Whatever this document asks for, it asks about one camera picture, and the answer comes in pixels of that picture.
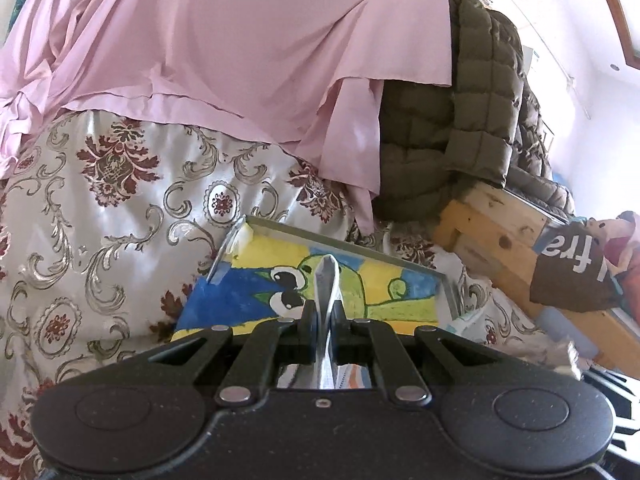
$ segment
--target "bolt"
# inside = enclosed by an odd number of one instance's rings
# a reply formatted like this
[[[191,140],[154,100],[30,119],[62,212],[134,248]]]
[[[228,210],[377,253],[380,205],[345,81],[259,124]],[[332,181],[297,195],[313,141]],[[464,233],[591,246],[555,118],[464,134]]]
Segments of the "bolt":
[[[238,404],[240,402],[247,402],[251,399],[251,391],[244,386],[227,386],[226,388],[222,388],[218,397],[223,402],[228,402],[229,404]]]
[[[396,390],[396,399],[415,404],[427,398],[427,392],[420,386],[400,386]]]

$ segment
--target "olive green puffer jacket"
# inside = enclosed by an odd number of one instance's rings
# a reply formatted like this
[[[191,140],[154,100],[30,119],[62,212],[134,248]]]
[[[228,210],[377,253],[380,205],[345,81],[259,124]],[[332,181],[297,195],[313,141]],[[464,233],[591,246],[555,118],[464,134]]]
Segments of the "olive green puffer jacket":
[[[540,106],[526,83],[516,27],[478,0],[449,0],[449,12],[452,87],[385,81],[375,215],[436,216],[475,179],[513,184],[551,212],[572,214],[569,192],[548,180]]]

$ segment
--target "damask fabric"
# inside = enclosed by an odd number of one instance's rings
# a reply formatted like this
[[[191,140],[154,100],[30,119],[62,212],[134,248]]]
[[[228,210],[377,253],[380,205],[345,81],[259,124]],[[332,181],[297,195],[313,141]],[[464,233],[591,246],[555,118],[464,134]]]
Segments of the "damask fabric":
[[[29,417],[43,390],[168,341],[195,280],[241,214],[348,239],[446,274],[486,344],[548,339],[488,280],[410,226],[364,237],[344,188],[279,147],[122,118],[60,117],[0,202],[0,479],[42,467]]]

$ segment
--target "blue paint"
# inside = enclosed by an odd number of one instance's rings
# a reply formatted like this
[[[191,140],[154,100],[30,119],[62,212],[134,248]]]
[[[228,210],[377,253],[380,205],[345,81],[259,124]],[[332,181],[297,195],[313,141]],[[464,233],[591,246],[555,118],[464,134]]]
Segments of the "blue paint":
[[[432,298],[440,285],[440,281],[435,276],[411,269],[403,269],[400,278],[406,283],[406,295],[402,297],[403,300]]]
[[[315,255],[315,254],[329,254],[326,249],[319,249],[317,247],[309,247],[309,254],[311,255]],[[362,265],[362,263],[364,262],[364,258],[362,256],[352,256],[350,254],[342,254],[339,253],[338,251],[332,252],[330,253],[336,260],[338,260],[338,263],[343,264],[344,266],[349,267],[351,270],[355,270],[356,272],[358,272],[360,270],[360,266]]]
[[[284,288],[260,276],[271,269],[229,269],[219,284],[200,278],[180,315],[176,330],[222,324],[237,326],[249,321],[278,317],[267,303],[254,297],[259,292],[281,292]]]

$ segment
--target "cartoon eye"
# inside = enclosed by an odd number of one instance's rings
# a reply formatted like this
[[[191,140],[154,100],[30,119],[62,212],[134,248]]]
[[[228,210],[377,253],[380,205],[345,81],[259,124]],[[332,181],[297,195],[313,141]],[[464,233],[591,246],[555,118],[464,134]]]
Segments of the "cartoon eye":
[[[276,292],[269,300],[269,306],[280,317],[293,317],[299,319],[302,316],[302,307],[305,300],[295,290]]]
[[[304,274],[295,267],[273,267],[271,279],[287,290],[300,290],[306,285]]]

